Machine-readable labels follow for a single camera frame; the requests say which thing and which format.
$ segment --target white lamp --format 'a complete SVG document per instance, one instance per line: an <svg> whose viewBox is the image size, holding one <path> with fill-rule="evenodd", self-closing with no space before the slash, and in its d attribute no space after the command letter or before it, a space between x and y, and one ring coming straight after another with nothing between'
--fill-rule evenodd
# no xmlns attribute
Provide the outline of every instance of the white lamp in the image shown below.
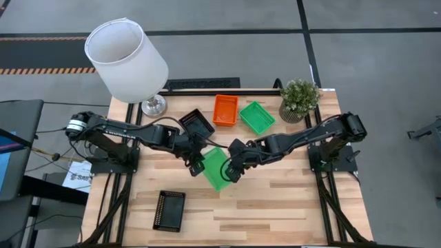
<svg viewBox="0 0 441 248"><path fill-rule="evenodd" d="M89 35L84 49L113 97L142 101L150 117L165 112L167 103L157 93L167 82L168 67L139 24L126 18L104 23Z"/></svg>

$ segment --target green plastic bin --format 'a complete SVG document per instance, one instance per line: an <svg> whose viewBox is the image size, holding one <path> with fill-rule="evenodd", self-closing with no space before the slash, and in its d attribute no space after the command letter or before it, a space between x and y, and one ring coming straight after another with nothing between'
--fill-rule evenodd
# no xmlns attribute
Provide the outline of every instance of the green plastic bin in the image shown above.
<svg viewBox="0 0 441 248"><path fill-rule="evenodd" d="M276 122L274 117L256 101L250 103L246 108L241 110L239 114L242 121L257 133L257 135L263 134Z"/></svg>
<svg viewBox="0 0 441 248"><path fill-rule="evenodd" d="M227 156L222 151L222 149L216 147L206 153L204 155L204 160L202 161L205 166L204 175L217 192L219 192L221 189L225 188L231 183L223 180L220 174L221 166L226 160ZM225 170L228 168L228 165L229 162L227 162L227 164L224 165L223 168L223 175L225 178L227 178L227 176L225 175Z"/></svg>

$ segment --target black basket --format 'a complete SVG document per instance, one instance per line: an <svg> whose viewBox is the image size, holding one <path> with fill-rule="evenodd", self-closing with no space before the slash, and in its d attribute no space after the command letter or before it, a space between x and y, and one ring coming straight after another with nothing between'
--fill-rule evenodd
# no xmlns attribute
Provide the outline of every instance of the black basket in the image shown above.
<svg viewBox="0 0 441 248"><path fill-rule="evenodd" d="M184 202L185 193L161 190L154 215L153 229L179 232L184 213Z"/></svg>
<svg viewBox="0 0 441 248"><path fill-rule="evenodd" d="M186 114L179 122L187 128L189 133L198 133L204 138L210 137L214 133L214 128L209 124L201 111L195 109Z"/></svg>

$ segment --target orange basket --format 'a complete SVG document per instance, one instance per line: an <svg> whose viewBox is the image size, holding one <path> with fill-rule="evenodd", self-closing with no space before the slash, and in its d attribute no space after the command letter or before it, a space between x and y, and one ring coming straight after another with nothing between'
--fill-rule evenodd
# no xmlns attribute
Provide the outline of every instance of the orange basket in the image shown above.
<svg viewBox="0 0 441 248"><path fill-rule="evenodd" d="M239 98L237 96L216 95L213 123L232 127L236 124Z"/></svg>

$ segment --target lamp base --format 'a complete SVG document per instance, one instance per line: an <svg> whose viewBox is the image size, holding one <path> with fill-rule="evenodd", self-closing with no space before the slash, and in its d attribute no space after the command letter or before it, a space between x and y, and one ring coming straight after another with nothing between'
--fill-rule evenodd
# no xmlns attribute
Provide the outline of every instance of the lamp base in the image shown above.
<svg viewBox="0 0 441 248"><path fill-rule="evenodd" d="M162 116L167 110L167 102L163 96L156 94L152 98L143 101L141 108L146 116L157 118Z"/></svg>

